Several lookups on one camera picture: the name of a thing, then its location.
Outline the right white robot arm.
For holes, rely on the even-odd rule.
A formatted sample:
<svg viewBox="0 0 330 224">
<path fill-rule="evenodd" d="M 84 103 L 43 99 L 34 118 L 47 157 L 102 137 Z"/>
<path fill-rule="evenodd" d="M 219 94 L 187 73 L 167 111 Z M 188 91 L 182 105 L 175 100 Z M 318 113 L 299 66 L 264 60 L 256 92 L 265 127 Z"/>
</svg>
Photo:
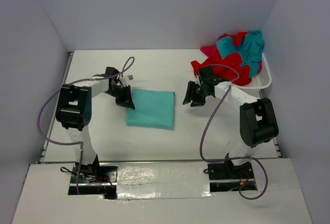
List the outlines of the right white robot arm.
<svg viewBox="0 0 330 224">
<path fill-rule="evenodd" d="M 183 104 L 190 104 L 191 107 L 203 106 L 208 96 L 220 101 L 204 128 L 199 148 L 200 157 L 209 163 L 226 163 L 225 174 L 229 178 L 236 178 L 242 172 L 242 165 L 253 159 L 256 148 L 279 134 L 272 102 L 268 98 L 256 98 L 232 82 L 216 80 L 215 83 L 189 81 Z M 240 141 L 224 159 L 206 158 L 203 155 L 204 139 L 211 121 L 223 103 L 238 111 Z"/>
</svg>

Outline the red t shirt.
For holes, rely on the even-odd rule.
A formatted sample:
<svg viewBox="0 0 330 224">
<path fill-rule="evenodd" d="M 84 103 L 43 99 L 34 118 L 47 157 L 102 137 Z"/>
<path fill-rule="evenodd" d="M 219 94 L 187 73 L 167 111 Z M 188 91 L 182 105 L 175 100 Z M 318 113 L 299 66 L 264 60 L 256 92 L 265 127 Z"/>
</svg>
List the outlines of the red t shirt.
<svg viewBox="0 0 330 224">
<path fill-rule="evenodd" d="M 224 77 L 238 86 L 245 86 L 252 81 L 249 78 L 250 69 L 248 66 L 241 66 L 240 62 L 242 62 L 240 55 L 232 53 L 221 61 L 212 61 L 207 58 L 203 63 L 194 60 L 191 65 L 194 75 L 197 75 L 200 68 L 211 65 L 217 77 Z"/>
</svg>

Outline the mint green t shirt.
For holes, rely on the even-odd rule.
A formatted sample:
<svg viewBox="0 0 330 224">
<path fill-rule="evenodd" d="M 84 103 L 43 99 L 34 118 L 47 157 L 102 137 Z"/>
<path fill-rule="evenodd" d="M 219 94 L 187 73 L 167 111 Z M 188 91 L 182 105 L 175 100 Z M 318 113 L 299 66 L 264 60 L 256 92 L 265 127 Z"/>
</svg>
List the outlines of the mint green t shirt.
<svg viewBox="0 0 330 224">
<path fill-rule="evenodd" d="M 173 130 L 175 92 L 134 89 L 132 99 L 135 109 L 129 109 L 126 125 Z"/>
</svg>

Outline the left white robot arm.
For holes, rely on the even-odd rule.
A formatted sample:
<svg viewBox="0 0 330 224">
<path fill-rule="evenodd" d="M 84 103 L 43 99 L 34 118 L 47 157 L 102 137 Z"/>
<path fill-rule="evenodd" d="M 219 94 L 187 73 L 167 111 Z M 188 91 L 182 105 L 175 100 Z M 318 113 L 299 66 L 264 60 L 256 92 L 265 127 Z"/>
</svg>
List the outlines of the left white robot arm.
<svg viewBox="0 0 330 224">
<path fill-rule="evenodd" d="M 124 78 L 94 78 L 90 81 L 64 84 L 59 93 L 56 120 L 67 131 L 76 156 L 76 171 L 89 182 L 101 176 L 98 155 L 95 152 L 88 125 L 92 118 L 92 99 L 106 93 L 115 98 L 118 106 L 135 109 L 131 86 Z"/>
</svg>

